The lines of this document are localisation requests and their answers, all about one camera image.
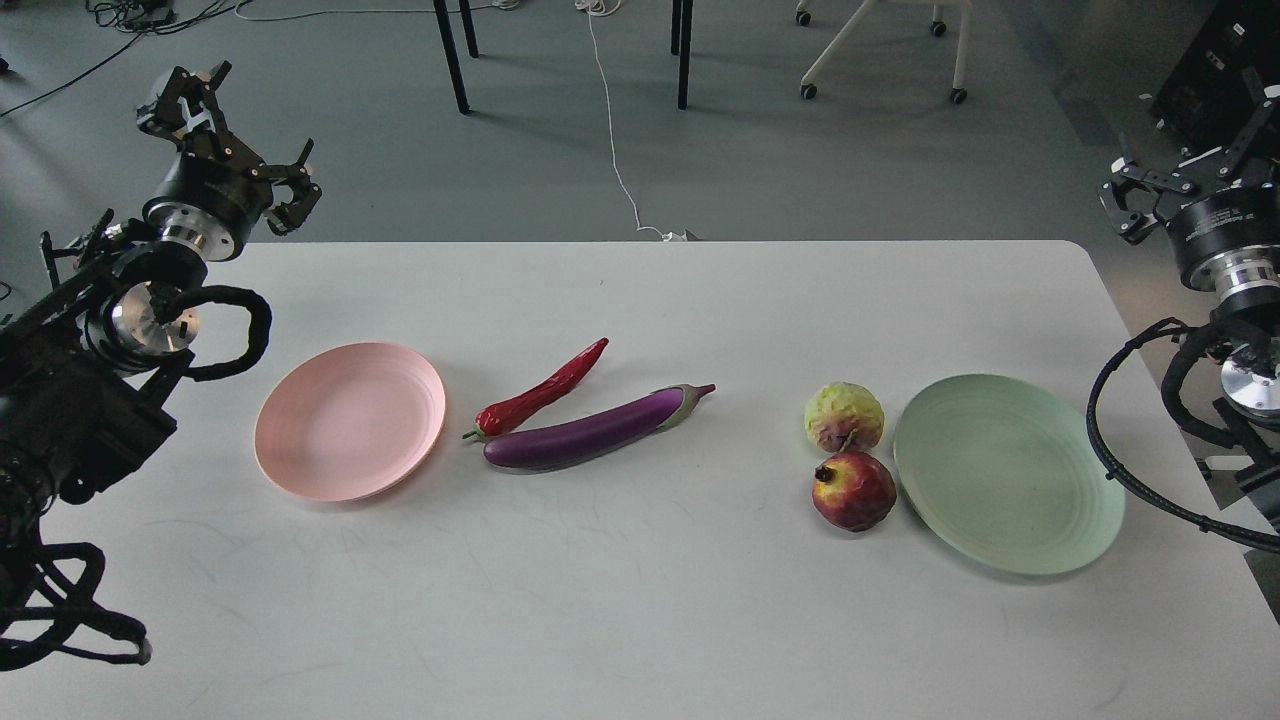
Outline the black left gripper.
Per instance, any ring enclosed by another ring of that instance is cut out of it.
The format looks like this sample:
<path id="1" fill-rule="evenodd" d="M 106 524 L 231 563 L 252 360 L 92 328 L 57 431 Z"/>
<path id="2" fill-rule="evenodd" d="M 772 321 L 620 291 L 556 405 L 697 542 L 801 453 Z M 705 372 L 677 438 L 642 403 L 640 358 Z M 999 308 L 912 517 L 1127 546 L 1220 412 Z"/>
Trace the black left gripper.
<path id="1" fill-rule="evenodd" d="M 142 219 L 161 241 L 183 245 L 206 263 L 237 259 L 265 211 L 270 232 L 292 234 L 323 196 L 308 167 L 312 138 L 291 164 L 262 164 L 269 184 L 219 163 L 237 158 L 216 96 L 230 70 L 230 61 L 200 73 L 175 67 L 156 79 L 148 100 L 136 109 L 137 129 L 172 143 L 179 154 L 143 205 Z M 289 199 L 271 205 L 271 186 L 287 188 Z"/>

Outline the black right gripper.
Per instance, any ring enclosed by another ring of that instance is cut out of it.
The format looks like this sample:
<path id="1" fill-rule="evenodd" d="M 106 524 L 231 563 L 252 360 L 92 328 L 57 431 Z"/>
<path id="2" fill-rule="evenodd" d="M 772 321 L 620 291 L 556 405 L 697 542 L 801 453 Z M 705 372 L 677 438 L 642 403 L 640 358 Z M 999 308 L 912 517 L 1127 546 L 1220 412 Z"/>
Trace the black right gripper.
<path id="1" fill-rule="evenodd" d="M 1256 68 L 1245 68 L 1242 78 L 1254 109 L 1231 142 L 1219 149 L 1215 179 L 1266 184 L 1276 174 L 1279 87 L 1266 85 Z M 1100 202 L 1117 237 L 1137 246 L 1161 229 L 1171 242 L 1180 282 L 1189 290 L 1236 293 L 1277 284 L 1276 186 L 1234 187 L 1204 197 L 1208 181 L 1202 165 L 1216 154 L 1215 147 L 1183 149 L 1181 160 L 1170 170 L 1140 161 L 1124 133 L 1119 147 L 1100 186 Z"/>

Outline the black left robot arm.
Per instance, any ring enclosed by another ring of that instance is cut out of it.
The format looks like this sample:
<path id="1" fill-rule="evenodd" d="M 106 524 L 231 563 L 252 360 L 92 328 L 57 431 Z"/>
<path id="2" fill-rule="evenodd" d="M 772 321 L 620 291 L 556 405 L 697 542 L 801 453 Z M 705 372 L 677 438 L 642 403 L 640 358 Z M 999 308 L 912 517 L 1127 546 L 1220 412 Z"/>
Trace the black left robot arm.
<path id="1" fill-rule="evenodd" d="M 297 231 L 323 191 L 314 142 L 265 161 L 228 127 L 216 92 L 229 61 L 157 79 L 137 126 L 175 161 L 137 218 L 105 211 L 84 234 L 41 254 L 50 292 L 3 328 L 3 669 L 52 653 L 106 664 L 151 657 L 145 625 L 95 598 L 104 552 L 50 544 L 40 524 L 56 501 L 81 505 L 140 470 L 175 433 L 164 405 L 180 380 L 220 380 L 268 350 L 273 310 L 252 290 L 209 284 L 260 220 Z"/>

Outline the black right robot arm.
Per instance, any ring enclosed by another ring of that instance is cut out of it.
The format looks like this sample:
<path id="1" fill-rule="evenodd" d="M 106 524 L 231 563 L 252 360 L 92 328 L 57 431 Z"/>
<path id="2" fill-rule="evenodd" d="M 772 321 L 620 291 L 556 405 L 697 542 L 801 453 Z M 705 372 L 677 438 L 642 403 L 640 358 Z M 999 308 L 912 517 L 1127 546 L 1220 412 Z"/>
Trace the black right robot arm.
<path id="1" fill-rule="evenodd" d="M 1180 282 L 1211 293 L 1203 325 L 1175 318 L 1129 340 L 1094 379 L 1085 433 L 1106 475 L 1146 503 L 1248 550 L 1276 553 L 1277 543 L 1277 86 L 1243 70 L 1254 109 L 1226 143 L 1171 170 L 1142 165 L 1129 150 L 1111 165 L 1098 197 L 1114 232 L 1140 243 L 1167 237 Z M 1100 429 L 1098 401 L 1111 375 L 1156 340 L 1176 352 L 1158 383 L 1164 407 L 1184 433 L 1220 448 L 1240 448 L 1248 464 L 1234 475 L 1266 521 L 1254 530 L 1193 512 L 1138 479 Z"/>

